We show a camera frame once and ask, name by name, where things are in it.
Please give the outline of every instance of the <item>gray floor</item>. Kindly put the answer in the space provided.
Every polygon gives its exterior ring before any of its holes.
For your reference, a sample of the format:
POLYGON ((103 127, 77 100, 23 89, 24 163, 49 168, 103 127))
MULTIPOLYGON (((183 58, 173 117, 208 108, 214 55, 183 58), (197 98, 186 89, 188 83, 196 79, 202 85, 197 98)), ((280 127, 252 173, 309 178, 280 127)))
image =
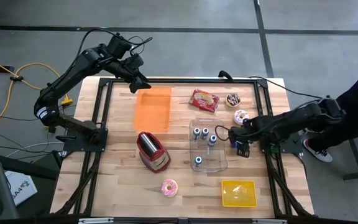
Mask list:
MULTIPOLYGON (((259 2, 266 29, 358 30, 356 0, 259 2)), ((258 29, 256 18, 253 0, 0 0, 0 24, 4 25, 220 28, 229 32, 123 32, 125 37, 154 38, 142 54, 145 65, 141 70, 147 76, 215 77, 220 70, 226 70, 236 77, 266 77, 259 34, 235 33, 236 29, 258 29)), ((17 69, 42 62, 62 73, 73 60, 83 34, 0 30, 0 63, 17 69)), ((266 38, 274 77, 284 78, 286 86, 293 90, 337 97, 358 79, 358 35, 269 34, 266 38)), ((108 40, 106 34, 90 34, 85 47, 108 40)), ((45 86, 56 78, 42 67, 30 67, 21 75, 35 86, 45 86)), ((8 86, 8 76, 0 73, 0 111, 8 86)), ((76 100, 78 92, 79 86, 69 95, 76 100)), ((37 96, 38 91, 15 84, 6 116, 32 119, 37 96)), ((288 97, 291 107, 309 100, 290 93, 288 97)), ((68 108, 67 114, 74 110, 68 108)), ((0 134, 23 146, 47 141, 46 130, 39 121, 2 119, 0 134)), ((52 135, 49 140, 56 142, 52 135)), ((17 147, 1 137, 0 146, 17 147)), ((47 150, 61 148, 51 145, 47 150)), ((12 152, 0 149, 4 156, 12 152)), ((342 180, 344 174, 357 171, 349 143, 329 152, 334 156, 331 164, 305 153, 314 210, 321 217, 358 220, 358 180, 342 180)), ((11 157, 24 156, 31 155, 18 152, 11 157)))

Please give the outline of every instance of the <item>wooden tabletop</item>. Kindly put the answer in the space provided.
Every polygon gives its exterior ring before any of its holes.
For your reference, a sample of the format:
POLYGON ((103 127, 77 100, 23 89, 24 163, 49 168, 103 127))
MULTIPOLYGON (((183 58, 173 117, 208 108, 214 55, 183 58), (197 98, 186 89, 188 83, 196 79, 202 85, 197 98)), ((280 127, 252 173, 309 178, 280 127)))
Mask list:
MULTIPOLYGON (((90 120, 93 113, 96 91, 100 77, 83 80, 78 98, 75 118, 90 120)), ((284 85, 283 79, 271 81, 284 85)), ((106 151, 103 153, 94 193, 92 216, 109 217, 209 217, 209 218, 271 218, 273 217, 272 199, 265 158, 259 145, 250 147, 250 157, 236 155, 226 142, 228 168, 222 172, 195 172, 190 167, 189 123, 196 118, 221 119, 227 127, 235 126, 232 116, 235 110, 246 110, 250 118, 257 116, 255 93, 252 85, 247 84, 169 84, 172 87, 170 127, 167 133, 154 133, 168 150, 172 161, 166 171, 154 174, 149 171, 139 157, 136 145, 138 132, 133 120, 137 95, 130 93, 128 84, 115 83, 108 115, 109 129, 106 151), (195 88, 220 97, 217 112, 201 111, 188 104, 195 88), (228 93, 237 93, 241 105, 237 109, 224 104, 228 93), (178 193, 173 198, 165 198, 160 193, 161 183, 174 179, 178 183, 178 193), (257 191, 256 208, 229 208, 222 206, 222 180, 253 180, 257 191)), ((274 114, 288 111, 289 104, 284 89, 269 83, 269 92, 274 114)), ((75 152, 62 164, 55 189, 51 212, 57 211, 74 192, 80 179, 83 152, 75 152)), ((283 154, 287 184, 294 196, 313 213, 308 184, 302 163, 291 154, 283 154)), ((284 211, 282 192, 278 190, 284 211)))

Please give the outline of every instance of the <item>yellow tray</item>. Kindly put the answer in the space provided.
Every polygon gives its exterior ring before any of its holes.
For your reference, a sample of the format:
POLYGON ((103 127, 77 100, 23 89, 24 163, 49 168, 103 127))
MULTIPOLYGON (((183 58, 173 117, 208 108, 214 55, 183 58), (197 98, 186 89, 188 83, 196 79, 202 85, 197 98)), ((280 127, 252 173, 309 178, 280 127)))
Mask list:
POLYGON ((224 207, 256 207, 255 182, 252 180, 222 180, 222 204, 224 207))

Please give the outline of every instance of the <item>clear plastic container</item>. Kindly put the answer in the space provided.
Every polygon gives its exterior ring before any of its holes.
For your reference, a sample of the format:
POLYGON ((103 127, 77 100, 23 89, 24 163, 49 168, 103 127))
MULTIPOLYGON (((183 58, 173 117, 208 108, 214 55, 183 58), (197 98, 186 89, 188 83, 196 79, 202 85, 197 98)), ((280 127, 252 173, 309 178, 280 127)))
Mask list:
MULTIPOLYGON (((220 119, 194 119, 189 125, 190 132, 190 164, 194 171, 199 172, 219 172, 227 169, 226 153, 224 142, 216 138, 213 146, 208 145, 212 135, 216 136, 215 127, 223 125, 220 119), (200 129, 197 139, 193 134, 195 128, 200 129), (207 128, 209 133, 205 139, 201 138, 203 129, 207 128), (201 163, 196 162, 196 158, 201 158, 201 163)), ((219 136, 223 136, 223 128, 218 128, 219 136)))

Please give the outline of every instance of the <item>snack bag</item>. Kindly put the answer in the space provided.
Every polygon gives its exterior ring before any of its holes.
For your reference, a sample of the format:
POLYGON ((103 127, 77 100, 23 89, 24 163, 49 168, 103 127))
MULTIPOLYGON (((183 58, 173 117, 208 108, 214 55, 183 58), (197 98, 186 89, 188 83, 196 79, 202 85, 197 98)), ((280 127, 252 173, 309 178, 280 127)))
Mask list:
POLYGON ((189 100, 189 104, 195 105, 202 110, 214 113, 218 107, 218 101, 219 97, 205 91, 195 89, 189 100))

